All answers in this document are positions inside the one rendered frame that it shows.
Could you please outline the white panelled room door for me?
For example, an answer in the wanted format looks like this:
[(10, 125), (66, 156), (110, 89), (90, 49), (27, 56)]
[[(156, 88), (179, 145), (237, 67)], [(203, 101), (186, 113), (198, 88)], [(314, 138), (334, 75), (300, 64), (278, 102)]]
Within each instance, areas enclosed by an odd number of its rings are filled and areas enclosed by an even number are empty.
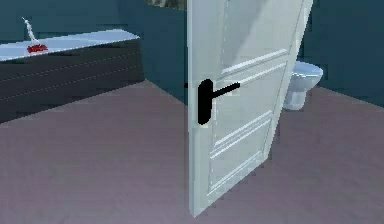
[[(268, 157), (313, 0), (188, 0), (189, 211), (203, 213)], [(197, 122), (199, 84), (238, 89)]]

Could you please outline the dark cabinet with pale top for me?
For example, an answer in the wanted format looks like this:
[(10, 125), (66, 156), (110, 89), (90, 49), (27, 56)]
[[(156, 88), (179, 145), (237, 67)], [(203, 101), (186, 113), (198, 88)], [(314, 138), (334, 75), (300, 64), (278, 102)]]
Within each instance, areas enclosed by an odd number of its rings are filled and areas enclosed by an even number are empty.
[(144, 80), (140, 37), (121, 29), (0, 44), (0, 123)]

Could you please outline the red and white brush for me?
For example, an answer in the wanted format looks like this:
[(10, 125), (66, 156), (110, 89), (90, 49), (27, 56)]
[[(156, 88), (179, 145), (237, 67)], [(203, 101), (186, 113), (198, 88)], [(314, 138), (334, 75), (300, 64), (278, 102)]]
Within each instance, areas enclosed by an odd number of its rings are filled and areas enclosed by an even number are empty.
[(40, 51), (45, 51), (47, 50), (47, 46), (42, 44), (34, 35), (33, 30), (32, 30), (32, 25), (29, 23), (29, 21), (25, 18), (23, 18), (24, 23), (26, 24), (26, 29), (28, 36), (31, 40), (31, 45), (27, 47), (27, 51), (29, 53), (32, 52), (40, 52)]

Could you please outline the framed wall picture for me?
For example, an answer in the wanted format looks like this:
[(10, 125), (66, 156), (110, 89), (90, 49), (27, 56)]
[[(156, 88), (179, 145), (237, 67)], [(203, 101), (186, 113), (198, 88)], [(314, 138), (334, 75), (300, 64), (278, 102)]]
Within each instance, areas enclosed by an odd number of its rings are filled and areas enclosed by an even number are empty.
[(146, 4), (156, 7), (185, 10), (187, 0), (144, 0)]

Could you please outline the white toilet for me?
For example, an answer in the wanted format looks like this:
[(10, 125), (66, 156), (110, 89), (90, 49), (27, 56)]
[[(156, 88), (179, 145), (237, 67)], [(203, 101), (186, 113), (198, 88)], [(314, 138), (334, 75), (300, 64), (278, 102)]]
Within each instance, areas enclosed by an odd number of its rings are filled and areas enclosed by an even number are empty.
[(296, 61), (283, 107), (288, 110), (300, 110), (305, 104), (307, 92), (319, 83), (322, 76), (322, 68)]

